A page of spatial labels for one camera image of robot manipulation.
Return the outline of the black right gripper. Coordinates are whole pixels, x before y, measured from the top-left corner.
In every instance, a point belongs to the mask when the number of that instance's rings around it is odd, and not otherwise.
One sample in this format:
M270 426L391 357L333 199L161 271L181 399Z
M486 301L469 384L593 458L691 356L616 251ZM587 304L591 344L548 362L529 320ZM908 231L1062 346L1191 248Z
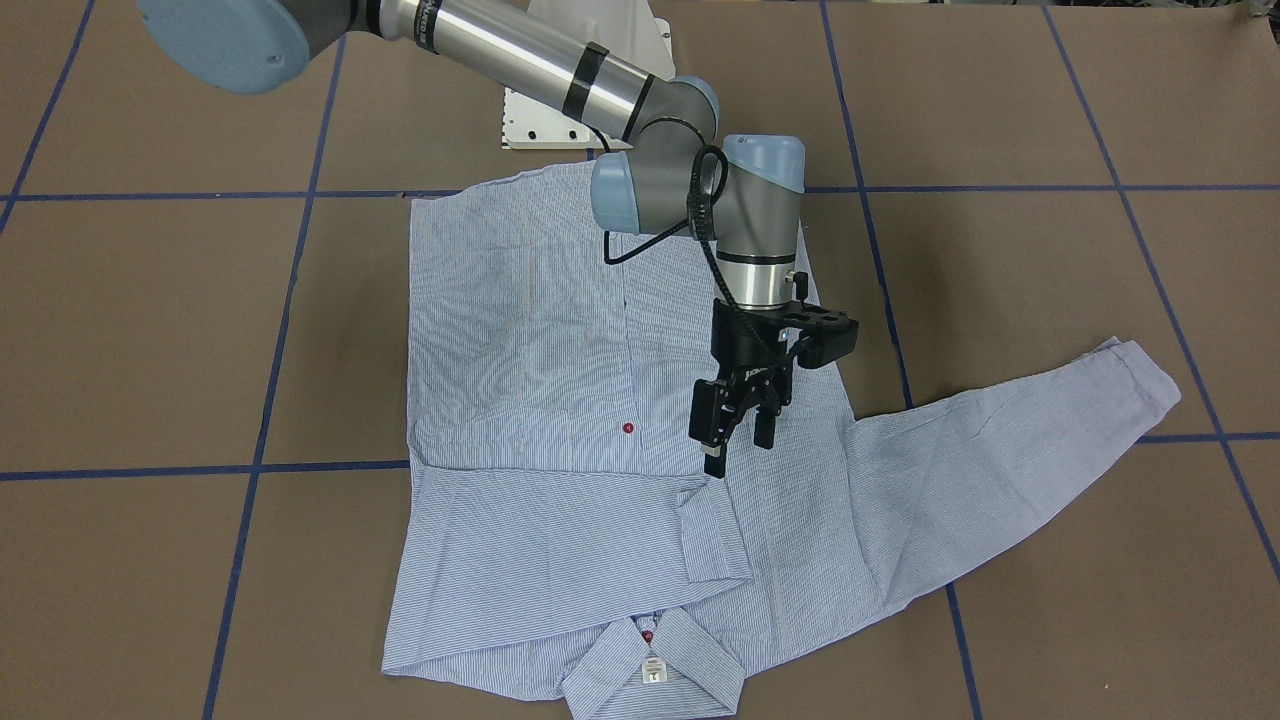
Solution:
M781 340L788 328L783 318L797 310L797 301L744 309L716 299L710 307L710 354L718 372L713 380L694 383L689 438L701 448L703 471L724 479L732 421L741 421L746 411L756 410L753 443L774 447L776 423L791 400L791 361Z

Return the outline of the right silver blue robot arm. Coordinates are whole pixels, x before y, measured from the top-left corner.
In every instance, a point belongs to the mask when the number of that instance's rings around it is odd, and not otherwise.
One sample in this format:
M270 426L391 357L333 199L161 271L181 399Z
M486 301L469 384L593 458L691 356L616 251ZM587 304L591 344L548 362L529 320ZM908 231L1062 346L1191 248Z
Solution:
M202 82L265 94L335 41L366 32L460 63L563 117L628 145L591 174L591 211L609 236L648 245L687 233L717 286L710 351L718 377L695 384L690 437L705 471L726 474L727 446L756 407L771 448L790 401L791 364L774 319L795 305L804 146L788 136L716 143L719 104L691 77L663 79L503 1L141 1L159 47Z

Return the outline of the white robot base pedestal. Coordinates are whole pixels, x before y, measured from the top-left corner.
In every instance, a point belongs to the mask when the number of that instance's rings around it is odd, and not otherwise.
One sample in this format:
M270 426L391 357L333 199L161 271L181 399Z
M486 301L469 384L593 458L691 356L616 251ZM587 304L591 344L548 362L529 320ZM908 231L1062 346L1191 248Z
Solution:
M506 90L502 118L502 147L513 151L602 149L591 128L622 129L628 113L617 110L616 100L630 100L648 76L669 81L676 77L669 24L657 18L648 1L531 1L527 13L564 31L584 44L605 47L612 61L596 74L605 81L594 88L582 108L582 119L572 120L553 108L511 88Z

